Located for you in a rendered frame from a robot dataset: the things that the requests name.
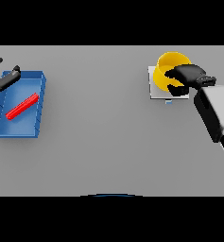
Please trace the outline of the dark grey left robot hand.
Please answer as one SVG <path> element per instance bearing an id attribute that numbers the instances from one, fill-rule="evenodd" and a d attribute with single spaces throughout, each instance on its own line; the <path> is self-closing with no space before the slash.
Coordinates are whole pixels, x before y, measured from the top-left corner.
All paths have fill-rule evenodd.
<path id="1" fill-rule="evenodd" d="M 9 74 L 0 78 L 0 92 L 6 90 L 10 85 L 14 84 L 20 78 L 21 78 L 21 69 L 19 65 L 16 65 Z"/>

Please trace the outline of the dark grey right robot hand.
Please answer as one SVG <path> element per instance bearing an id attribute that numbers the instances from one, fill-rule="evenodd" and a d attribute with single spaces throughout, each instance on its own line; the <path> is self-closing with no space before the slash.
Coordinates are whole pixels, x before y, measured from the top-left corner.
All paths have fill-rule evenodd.
<path id="1" fill-rule="evenodd" d="M 189 89 L 199 90 L 201 87 L 215 86 L 216 78 L 209 77 L 205 70 L 195 64 L 182 64 L 167 70 L 164 75 L 168 78 L 174 78 L 181 83 L 176 87 L 168 84 L 167 88 L 173 96 L 188 95 Z"/>

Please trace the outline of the yellow bowl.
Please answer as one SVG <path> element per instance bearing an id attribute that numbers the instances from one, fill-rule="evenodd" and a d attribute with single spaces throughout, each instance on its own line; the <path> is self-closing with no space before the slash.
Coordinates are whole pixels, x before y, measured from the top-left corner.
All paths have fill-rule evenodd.
<path id="1" fill-rule="evenodd" d="M 156 86 L 165 92 L 169 92 L 167 88 L 169 84 L 175 87 L 182 86 L 182 83 L 180 83 L 178 80 L 174 78 L 168 78 L 164 75 L 166 71 L 182 64 L 191 64 L 189 58 L 182 53 L 166 52 L 162 54 L 158 58 L 157 64 L 153 71 L 153 81 Z"/>

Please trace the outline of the red beaker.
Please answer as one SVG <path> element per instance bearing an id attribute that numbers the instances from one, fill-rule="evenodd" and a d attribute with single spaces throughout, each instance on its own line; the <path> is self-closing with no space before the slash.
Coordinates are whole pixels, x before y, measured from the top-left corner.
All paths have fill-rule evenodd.
<path id="1" fill-rule="evenodd" d="M 12 120 L 14 119 L 17 115 L 21 114 L 28 108 L 30 108 L 32 105 L 37 103 L 39 100 L 39 95 L 37 93 L 32 94 L 28 98 L 26 98 L 24 101 L 19 103 L 17 106 L 12 108 L 6 113 L 6 118 L 7 120 Z"/>

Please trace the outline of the pale square measuring scale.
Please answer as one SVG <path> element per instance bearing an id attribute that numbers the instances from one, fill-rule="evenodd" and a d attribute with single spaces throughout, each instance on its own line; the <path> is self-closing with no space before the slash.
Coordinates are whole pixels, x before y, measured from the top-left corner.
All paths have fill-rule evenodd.
<path id="1" fill-rule="evenodd" d="M 154 66 L 148 66 L 148 84 L 149 84 L 149 95 L 151 99 L 161 99 L 165 104 L 171 104 L 174 100 L 185 100 L 189 98 L 189 95 L 173 96 L 172 94 L 161 90 L 153 81 Z"/>

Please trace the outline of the blue tray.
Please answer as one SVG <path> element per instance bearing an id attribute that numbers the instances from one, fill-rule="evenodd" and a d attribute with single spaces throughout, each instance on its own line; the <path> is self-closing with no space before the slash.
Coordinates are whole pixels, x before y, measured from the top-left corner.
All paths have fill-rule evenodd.
<path id="1" fill-rule="evenodd" d="M 37 138 L 42 121 L 46 78 L 43 71 L 22 71 L 0 92 L 0 138 Z"/>

